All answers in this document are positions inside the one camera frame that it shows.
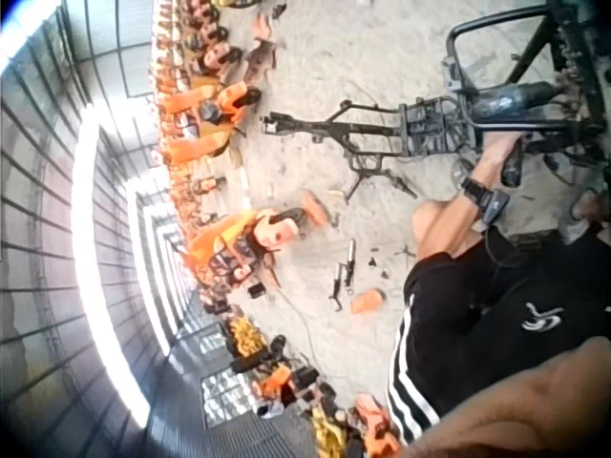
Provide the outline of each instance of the worker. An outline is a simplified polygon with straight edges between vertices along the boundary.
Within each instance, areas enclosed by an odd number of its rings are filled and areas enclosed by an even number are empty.
[[[478,196],[496,185],[519,137],[487,134],[463,191],[450,202],[425,202],[413,216],[417,263],[404,287],[388,386],[391,419],[404,443],[480,391],[611,335],[608,230],[586,223],[577,239],[554,234],[527,256],[494,227],[472,229]],[[571,209],[577,225],[586,218],[582,202],[592,201],[583,196]],[[487,432],[498,441],[505,434]],[[514,433],[526,438],[527,431]]]

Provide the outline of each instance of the power drill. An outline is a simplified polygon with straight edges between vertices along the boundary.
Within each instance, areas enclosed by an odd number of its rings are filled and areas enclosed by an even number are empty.
[[[519,120],[528,115],[528,110],[547,104],[556,95],[558,89],[545,81],[510,84],[478,95],[473,100],[471,115],[477,122]],[[503,185],[516,188],[521,184],[523,160],[524,148],[518,141],[503,167]]]

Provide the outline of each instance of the dusty floor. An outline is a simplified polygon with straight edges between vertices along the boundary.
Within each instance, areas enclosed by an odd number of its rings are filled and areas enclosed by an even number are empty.
[[[339,393],[340,404],[350,404],[361,390],[380,401],[386,399],[390,352],[403,313],[402,285],[413,266],[413,259],[400,252],[405,246],[415,250],[411,215],[416,206],[428,198],[453,196],[450,166],[455,157],[387,164],[410,181],[418,200],[376,178],[362,185],[346,206],[328,193],[331,188],[346,190],[354,180],[341,149],[330,140],[314,145],[309,135],[263,135],[259,116],[273,110],[322,120],[346,98],[395,108],[417,96],[441,95],[439,62],[453,25],[538,3],[375,0],[372,7],[363,7],[356,0],[288,0],[287,11],[272,24],[271,39],[284,42],[285,49],[278,50],[278,69],[270,75],[270,84],[262,84],[263,102],[243,126],[247,138],[237,138],[245,171],[241,176],[230,155],[211,161],[209,167],[216,174],[227,174],[229,185],[207,198],[206,205],[220,214],[249,204],[285,208],[298,205],[299,190],[306,187],[333,216],[339,215],[337,228],[318,230],[278,255],[281,291],[256,301],[242,293],[233,299],[265,333],[285,334],[295,352],[326,374]],[[233,45],[247,50],[253,47],[255,14],[255,10],[223,12],[221,22],[231,30]],[[510,54],[521,51],[535,26],[531,21],[475,36],[473,45],[465,47],[463,60],[480,78],[476,81],[498,82],[511,68]],[[534,77],[544,72],[544,65],[540,67]],[[370,120],[379,122],[379,118]],[[530,232],[555,223],[550,209],[555,208],[554,195],[561,184],[538,160],[527,162],[524,181],[502,223],[507,232]],[[270,185],[272,198],[268,196]],[[345,261],[351,238],[357,241],[355,293],[377,287],[388,297],[373,314],[352,316],[345,292],[341,297],[345,309],[340,313],[335,313],[327,299],[336,264]],[[371,258],[376,267],[368,266]]]

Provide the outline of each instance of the knee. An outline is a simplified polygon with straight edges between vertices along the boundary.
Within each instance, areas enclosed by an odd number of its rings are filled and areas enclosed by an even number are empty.
[[[420,243],[427,234],[429,227],[431,227],[432,222],[435,221],[443,206],[444,202],[440,202],[439,200],[427,200],[418,205],[418,208],[416,208],[416,211],[411,217],[413,234],[418,243]]]

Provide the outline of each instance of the black wrist strap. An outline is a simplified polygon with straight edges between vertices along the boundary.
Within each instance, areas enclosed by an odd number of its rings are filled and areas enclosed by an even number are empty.
[[[483,184],[475,181],[470,177],[466,177],[460,187],[463,189],[465,197],[472,201],[478,207],[481,207],[490,194],[490,191]]]

